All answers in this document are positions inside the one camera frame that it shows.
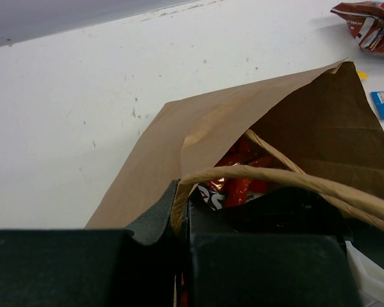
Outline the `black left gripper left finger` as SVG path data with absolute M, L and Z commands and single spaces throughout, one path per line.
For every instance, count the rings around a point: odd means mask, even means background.
M 0 306 L 172 306 L 177 186 L 125 228 L 0 230 Z

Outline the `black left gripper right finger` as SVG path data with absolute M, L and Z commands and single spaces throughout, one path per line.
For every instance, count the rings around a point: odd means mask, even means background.
M 189 306 L 361 306 L 345 252 L 318 235 L 237 233 L 188 203 Z

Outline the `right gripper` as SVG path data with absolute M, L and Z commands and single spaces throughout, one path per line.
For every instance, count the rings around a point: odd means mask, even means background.
M 228 207 L 219 215 L 238 232 L 281 235 L 323 235 L 342 248 L 384 248 L 384 233 L 353 222 L 323 197 L 305 189 L 284 187 L 245 205 Z

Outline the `red fruit candy bag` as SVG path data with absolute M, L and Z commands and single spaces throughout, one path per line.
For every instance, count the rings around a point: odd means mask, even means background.
M 246 136 L 240 137 L 216 163 L 219 166 L 247 165 L 269 168 L 275 158 L 255 149 Z M 244 205 L 269 191 L 270 183 L 253 178 L 217 178 L 198 185 L 200 194 L 213 210 Z

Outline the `brown paper bag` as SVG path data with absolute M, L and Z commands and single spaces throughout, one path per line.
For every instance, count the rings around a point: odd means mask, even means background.
M 384 230 L 384 131 L 351 62 L 169 102 L 140 136 L 89 229 L 123 228 L 171 181 L 212 168 L 244 134 L 328 201 Z

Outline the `yellow snack bar wrapper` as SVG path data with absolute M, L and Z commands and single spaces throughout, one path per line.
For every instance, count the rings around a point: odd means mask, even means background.
M 358 71 L 357 74 L 358 74 L 359 78 L 360 78 L 362 81 L 367 80 L 367 78 L 368 78 L 368 74 L 366 74 L 366 73 L 363 72 L 363 71 Z

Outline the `red Doritos chip bag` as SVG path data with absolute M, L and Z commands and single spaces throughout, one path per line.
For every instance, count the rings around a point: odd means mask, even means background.
M 384 2 L 340 3 L 330 12 L 346 21 L 361 50 L 384 57 Z

